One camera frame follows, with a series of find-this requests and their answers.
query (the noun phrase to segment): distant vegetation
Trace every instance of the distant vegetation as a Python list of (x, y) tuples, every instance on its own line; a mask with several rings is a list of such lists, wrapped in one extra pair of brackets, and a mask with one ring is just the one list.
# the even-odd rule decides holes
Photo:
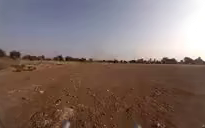
[(98, 63), (133, 63), (133, 64), (199, 64), (204, 65), (205, 61), (202, 60), (201, 57), (198, 57), (196, 59), (192, 59), (190, 57), (184, 57), (183, 60), (177, 61), (175, 58), (168, 58), (163, 57), (161, 60), (156, 59), (135, 59), (135, 60), (94, 60), (92, 58), (86, 59), (86, 58), (75, 58), (71, 56), (63, 57), (62, 55), (55, 56), (54, 58), (48, 58), (44, 55), (41, 56), (34, 56), (34, 55), (21, 55), (21, 52), (13, 50), (9, 53), (9, 55), (6, 54), (6, 52), (2, 49), (0, 49), (0, 57), (7, 57), (11, 59), (23, 59), (23, 60), (30, 60), (30, 61), (39, 61), (39, 60), (45, 60), (45, 61), (77, 61), (77, 62), (98, 62)]

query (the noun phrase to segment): tree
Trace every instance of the tree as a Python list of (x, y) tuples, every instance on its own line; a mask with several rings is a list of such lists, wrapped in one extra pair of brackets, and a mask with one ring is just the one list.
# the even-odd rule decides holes
[(195, 59), (194, 62), (195, 64), (205, 64), (205, 61), (203, 61), (201, 57), (198, 57), (197, 59)]
[(190, 57), (185, 57), (184, 58), (184, 64), (194, 64), (194, 60), (191, 59)]
[(164, 57), (161, 60), (162, 64), (177, 64), (177, 60), (175, 58), (169, 59), (167, 57)]
[(10, 58), (12, 58), (12, 59), (18, 59), (18, 58), (20, 58), (21, 53), (18, 52), (18, 51), (13, 50), (13, 51), (11, 51), (11, 52), (9, 53), (9, 56), (10, 56)]
[(0, 57), (6, 57), (6, 52), (0, 49)]
[(64, 61), (64, 58), (63, 58), (62, 55), (58, 55), (58, 56), (54, 57), (53, 60), (56, 60), (56, 61)]

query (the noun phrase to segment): blue sky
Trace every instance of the blue sky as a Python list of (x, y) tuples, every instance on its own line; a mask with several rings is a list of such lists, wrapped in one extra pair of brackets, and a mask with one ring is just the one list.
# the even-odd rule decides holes
[(205, 59), (205, 0), (0, 0), (0, 48), (101, 59)]

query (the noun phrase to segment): dry field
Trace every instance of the dry field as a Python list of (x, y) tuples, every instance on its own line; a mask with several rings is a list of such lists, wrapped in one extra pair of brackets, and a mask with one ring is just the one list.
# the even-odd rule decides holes
[(55, 128), (64, 119), (72, 128), (205, 127), (205, 66), (35, 66), (0, 71), (0, 118), (6, 128)]

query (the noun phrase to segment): dirt track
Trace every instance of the dirt track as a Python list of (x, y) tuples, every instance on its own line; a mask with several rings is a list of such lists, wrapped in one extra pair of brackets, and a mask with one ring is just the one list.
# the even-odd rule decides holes
[(201, 128), (205, 66), (73, 63), (0, 73), (6, 127), (54, 127), (64, 107), (74, 110), (73, 127)]

